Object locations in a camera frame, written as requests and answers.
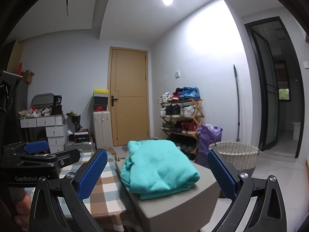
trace checkered tablecloth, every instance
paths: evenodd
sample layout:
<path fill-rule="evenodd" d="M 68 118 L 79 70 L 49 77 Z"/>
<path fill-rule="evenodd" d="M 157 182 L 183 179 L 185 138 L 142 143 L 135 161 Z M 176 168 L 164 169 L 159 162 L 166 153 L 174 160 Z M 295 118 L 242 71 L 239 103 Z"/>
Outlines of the checkered tablecloth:
<path fill-rule="evenodd" d="M 64 167 L 60 173 L 60 178 L 63 178 L 69 172 L 75 173 L 81 164 L 91 158 L 92 154 L 81 153 L 79 162 Z M 35 189 L 26 188 L 25 190 L 30 194 L 32 199 Z M 69 224 L 73 224 L 73 219 L 64 198 L 59 197 L 59 202 Z M 127 226 L 135 229 L 137 232 L 143 232 L 126 190 L 117 175 L 115 161 L 110 153 L 108 153 L 108 162 L 101 177 L 90 197 L 84 199 L 83 203 L 103 229 L 125 231 L 124 226 Z"/>

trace light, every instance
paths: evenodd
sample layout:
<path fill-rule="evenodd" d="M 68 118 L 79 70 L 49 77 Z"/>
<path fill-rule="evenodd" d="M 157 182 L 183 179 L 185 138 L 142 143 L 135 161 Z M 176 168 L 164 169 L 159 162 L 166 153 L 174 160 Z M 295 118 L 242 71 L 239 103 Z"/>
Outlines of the light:
<path fill-rule="evenodd" d="M 173 0 L 162 0 L 166 6 L 169 6 L 173 3 Z"/>

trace glass door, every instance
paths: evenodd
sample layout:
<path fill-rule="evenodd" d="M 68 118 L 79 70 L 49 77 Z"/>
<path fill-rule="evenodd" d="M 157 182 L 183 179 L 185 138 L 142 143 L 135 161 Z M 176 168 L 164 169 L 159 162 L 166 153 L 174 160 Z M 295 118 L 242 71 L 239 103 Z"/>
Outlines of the glass door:
<path fill-rule="evenodd" d="M 279 120 L 279 95 L 275 65 L 267 40 L 251 29 L 260 61 L 264 83 L 264 139 L 260 147 L 262 150 L 270 149 L 277 143 Z"/>

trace wicker basket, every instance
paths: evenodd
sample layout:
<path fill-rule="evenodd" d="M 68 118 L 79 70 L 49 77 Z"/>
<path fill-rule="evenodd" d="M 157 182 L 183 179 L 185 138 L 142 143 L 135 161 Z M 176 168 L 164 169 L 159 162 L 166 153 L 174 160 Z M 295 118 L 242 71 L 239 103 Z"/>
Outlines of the wicker basket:
<path fill-rule="evenodd" d="M 240 142 L 223 141 L 209 145 L 210 149 L 216 149 L 227 162 L 241 173 L 246 172 L 252 176 L 256 166 L 259 149 Z"/>

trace silver suitcase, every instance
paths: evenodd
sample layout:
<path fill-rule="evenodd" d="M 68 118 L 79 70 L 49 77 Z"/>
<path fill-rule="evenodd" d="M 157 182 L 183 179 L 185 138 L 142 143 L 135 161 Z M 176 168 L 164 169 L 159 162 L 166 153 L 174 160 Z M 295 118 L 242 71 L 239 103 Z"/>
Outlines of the silver suitcase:
<path fill-rule="evenodd" d="M 68 141 L 64 144 L 64 150 L 70 150 L 70 149 L 78 149 L 81 153 L 90 153 L 95 152 L 95 144 L 91 140 L 84 141 L 81 143 L 75 143 L 74 141 Z"/>
<path fill-rule="evenodd" d="M 93 112 L 95 144 L 97 148 L 114 148 L 110 112 Z"/>

